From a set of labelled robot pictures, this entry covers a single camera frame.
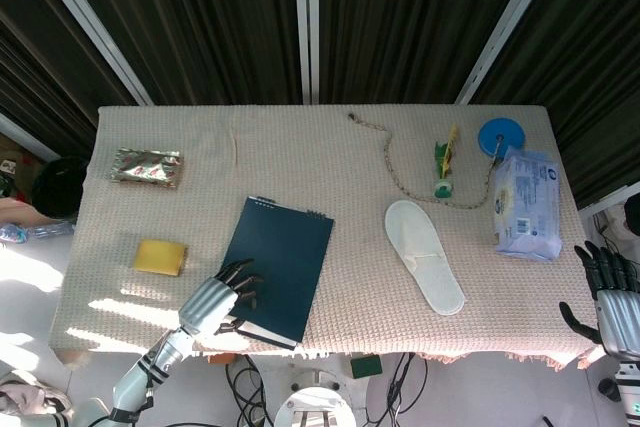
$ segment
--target black curtain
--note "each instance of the black curtain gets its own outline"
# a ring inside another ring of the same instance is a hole
[[[580,207],[640,180],[640,0],[534,0],[473,102],[546,106]]]
[[[323,103],[453,103],[509,0],[320,0]]]
[[[105,104],[132,98],[61,0],[0,0],[0,112],[45,145],[88,157]]]
[[[295,0],[88,0],[157,104],[301,103]]]

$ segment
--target white cloth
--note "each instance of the white cloth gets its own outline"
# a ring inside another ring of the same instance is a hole
[[[304,352],[526,352],[574,358],[591,348],[564,324],[558,302],[595,325],[593,301],[573,245],[584,232],[561,168],[560,234],[551,263],[494,252],[492,206],[456,210],[420,204],[438,236],[467,302],[454,316],[435,313],[396,255],[384,230],[386,208],[402,194],[383,158],[385,134],[347,114],[394,132],[391,160],[406,186],[430,193],[435,141],[460,127],[449,177],[454,199],[482,195],[489,158],[478,130],[510,117],[526,147],[560,162],[547,112],[535,106],[314,105],[174,106],[100,109],[98,136],[84,183],[71,260],[52,327],[56,350],[126,350],[153,345],[176,312],[217,272],[246,196],[325,213],[335,219],[311,307]],[[120,147],[179,150],[177,189],[109,181]],[[178,277],[136,272],[140,239],[187,244]],[[220,348],[275,352],[267,344],[227,339]]]
[[[464,294],[425,211],[413,202],[399,200],[387,209],[384,225],[391,245],[431,308],[440,315],[460,312]]]

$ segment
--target dark green notebook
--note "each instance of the dark green notebook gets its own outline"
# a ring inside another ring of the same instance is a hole
[[[302,341],[322,270],[333,220],[248,197],[223,265],[252,258],[243,275],[257,274],[257,307],[237,304],[241,334],[294,349]]]

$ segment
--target knit tablecloth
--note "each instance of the knit tablecloth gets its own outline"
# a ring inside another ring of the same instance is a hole
[[[387,239],[384,213],[405,198],[388,174],[391,160],[411,191],[428,194],[436,178],[433,148],[460,128],[450,179],[453,199],[482,196],[489,158],[482,125],[510,117],[528,150],[560,162],[547,112],[538,106],[321,105],[103,107],[50,345],[64,351],[142,352],[177,323],[177,310],[215,274],[249,195],[335,219],[299,352],[420,352],[455,358],[475,351],[544,357],[556,367],[591,349],[564,324],[558,302],[595,325],[583,268],[573,253],[584,232],[561,170],[561,237],[555,262],[494,251],[491,202],[477,210],[420,203],[431,217],[467,302],[445,317],[427,304]],[[177,189],[109,180],[120,147],[179,150]],[[141,239],[188,245],[179,277],[136,272]],[[283,353],[224,334],[202,350]]]

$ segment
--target robotic hand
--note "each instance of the robotic hand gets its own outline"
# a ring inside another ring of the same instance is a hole
[[[256,275],[241,276],[253,260],[226,265],[207,279],[180,309],[180,327],[167,332],[113,388],[113,409],[99,399],[90,399],[58,413],[5,418],[1,425],[16,427],[122,427],[135,425],[140,413],[153,407],[154,388],[162,385],[175,364],[193,354],[195,336],[235,331],[242,321],[224,323],[236,301],[255,304],[255,291],[248,290]]]
[[[629,425],[640,425],[640,294],[633,264],[620,254],[585,242],[575,246],[595,301],[598,329],[578,322],[571,308],[560,302],[560,313],[576,333],[620,361],[616,383]]]

